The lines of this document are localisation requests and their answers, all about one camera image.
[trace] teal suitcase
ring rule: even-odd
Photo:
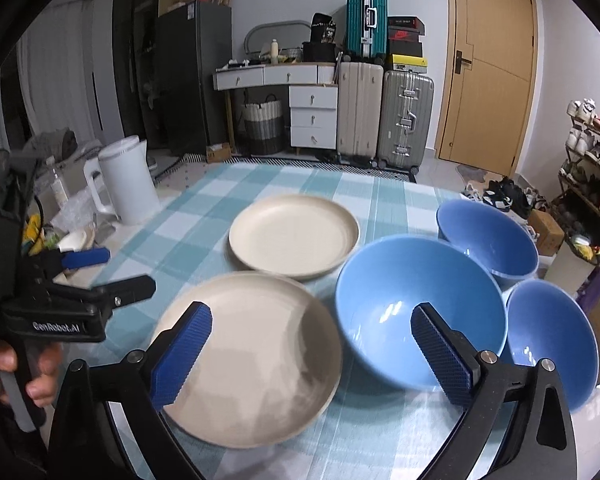
[[[386,0],[347,0],[347,51],[384,60],[387,30]]]

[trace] blue bowl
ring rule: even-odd
[[[336,314],[360,360],[403,388],[438,386],[411,335],[411,312],[432,304],[477,350],[498,355],[507,316],[498,285],[480,264],[435,238],[395,235],[354,254],[336,284]]]
[[[598,380],[598,345],[578,304],[553,283],[528,280],[513,288],[507,308],[513,362],[534,366],[551,359],[570,411],[582,407]]]
[[[528,233],[496,208],[450,200],[436,214],[440,237],[491,271],[502,290],[535,276],[538,249]]]

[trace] plastic bottle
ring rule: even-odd
[[[64,180],[62,179],[62,175],[60,175],[59,171],[56,170],[54,165],[56,159],[52,155],[46,160],[46,166],[49,168],[49,174],[51,179],[51,191],[54,192],[54,197],[56,198],[56,203],[59,208],[69,200],[69,196],[66,192],[66,186],[64,184]]]
[[[271,64],[278,64],[278,40],[271,41]]]

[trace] checkered tablecloth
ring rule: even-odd
[[[398,233],[435,237],[438,206],[458,198],[446,190],[364,175],[222,165],[154,217],[100,273],[99,283],[147,273],[157,290],[151,300],[116,311],[106,341],[80,346],[81,356],[91,365],[106,364],[119,361],[131,349],[146,348],[158,319],[181,290],[237,270],[226,254],[226,238],[236,215],[261,198],[297,192],[325,196],[349,209],[360,223],[361,244]],[[413,261],[417,265],[416,255]],[[338,272],[306,283],[329,307]],[[459,415],[441,392],[405,392],[387,386],[345,348],[342,378],[332,403],[313,425],[287,442],[227,450],[200,442],[176,426],[171,429],[209,480],[415,479]],[[502,430],[493,433],[475,478],[486,473]],[[152,478],[128,431],[122,429],[122,437],[138,474]]]

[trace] electric kettle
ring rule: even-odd
[[[102,175],[111,205],[104,205],[100,199],[93,181],[96,173]],[[84,176],[96,209],[118,216],[123,224],[142,223],[160,209],[154,181],[146,165],[146,140],[140,142],[138,136],[103,148],[97,158],[84,164]]]

